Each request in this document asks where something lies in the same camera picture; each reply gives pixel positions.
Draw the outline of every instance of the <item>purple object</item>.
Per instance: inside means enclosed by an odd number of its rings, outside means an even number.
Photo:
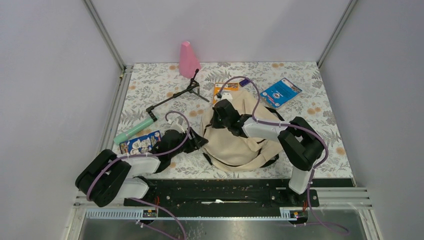
[[[245,78],[244,80],[242,80],[238,84],[240,84],[240,86],[244,87],[244,86],[248,85],[249,83],[250,83],[250,81]]]

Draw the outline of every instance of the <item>beige bag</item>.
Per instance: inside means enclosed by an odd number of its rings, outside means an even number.
[[[232,96],[230,102],[240,115],[252,114],[257,99],[244,89],[231,91],[230,94]],[[278,159],[279,152],[283,150],[279,142],[257,137],[234,136],[226,128],[212,128],[210,122],[213,113],[212,108],[208,109],[203,114],[200,124],[203,137],[209,140],[202,150],[210,164],[226,172],[237,172],[266,167]],[[281,117],[276,117],[263,105],[257,107],[255,116],[262,120],[275,121]]]

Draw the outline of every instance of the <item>table surface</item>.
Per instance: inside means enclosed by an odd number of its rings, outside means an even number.
[[[125,132],[149,118],[146,108],[184,90],[190,80],[181,76],[177,63],[137,63],[134,65],[128,92],[119,119],[117,134]],[[168,101],[155,108],[158,120],[140,131],[134,138],[160,130],[169,129],[165,114],[170,110],[184,113],[195,131],[200,131],[201,116],[212,107],[215,83],[222,83],[234,76],[252,79],[262,91],[282,78],[289,79],[302,89],[302,93],[290,100],[277,111],[286,120],[303,117],[328,144],[329,157],[315,172],[316,178],[352,178],[346,151],[337,128],[320,71],[315,62],[210,62],[202,63],[196,80],[200,94],[209,99],[206,102],[191,93]],[[251,84],[244,87],[256,95]],[[119,146],[113,151],[120,153]],[[271,166],[244,172],[224,172],[210,165],[201,151],[190,154],[180,153],[172,158],[170,166],[161,173],[146,174],[155,179],[222,179],[222,178],[290,178],[292,165],[282,152]]]

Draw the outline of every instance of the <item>black bag strap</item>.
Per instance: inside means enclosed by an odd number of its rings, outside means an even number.
[[[205,135],[205,133],[206,133],[206,129],[207,129],[208,127],[210,127],[210,126],[212,126],[212,124],[208,124],[208,125],[204,126],[203,136],[204,136],[204,135]]]
[[[278,159],[280,158],[280,155],[275,155],[274,157],[272,157],[269,161],[265,162],[264,165],[261,166],[261,168],[266,168],[270,165],[272,165],[273,163],[275,163]]]
[[[271,113],[277,115],[277,118],[280,121],[284,121],[284,118],[277,112],[277,110],[275,110],[274,108],[267,107],[267,106],[265,108],[268,109],[268,111],[270,111]]]
[[[210,165],[212,165],[212,159],[211,159],[211,157],[210,157],[208,154],[206,154],[206,153],[203,153],[203,156],[204,156],[204,158],[207,160],[207,162],[208,162]]]

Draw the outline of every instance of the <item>blue card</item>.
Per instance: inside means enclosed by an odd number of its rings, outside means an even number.
[[[300,88],[283,78],[261,92],[260,96],[273,108],[278,109],[301,92]]]

